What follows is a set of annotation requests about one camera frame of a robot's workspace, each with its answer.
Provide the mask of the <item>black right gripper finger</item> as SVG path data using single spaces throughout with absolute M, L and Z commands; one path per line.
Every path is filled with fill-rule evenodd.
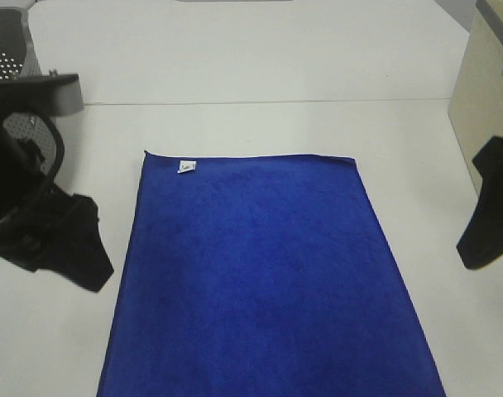
M 477 270 L 503 256 L 503 137 L 493 136 L 472 163 L 481 176 L 481 190 L 457 252 L 467 269 Z

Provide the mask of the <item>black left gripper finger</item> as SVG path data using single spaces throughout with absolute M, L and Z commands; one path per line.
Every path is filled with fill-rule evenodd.
M 89 196 L 53 186 L 36 212 L 38 253 L 31 270 L 48 270 L 97 293 L 114 269 L 98 227 L 98 205 Z

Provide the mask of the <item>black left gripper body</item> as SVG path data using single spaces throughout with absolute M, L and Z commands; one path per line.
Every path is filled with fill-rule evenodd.
M 26 78 L 0 83 L 0 257 L 27 265 L 41 249 L 32 215 L 54 179 L 65 156 L 65 144 L 51 120 L 54 80 Z M 14 113 L 30 113 L 45 126 L 55 144 L 55 157 L 47 172 L 41 148 L 29 137 L 15 138 L 3 123 Z

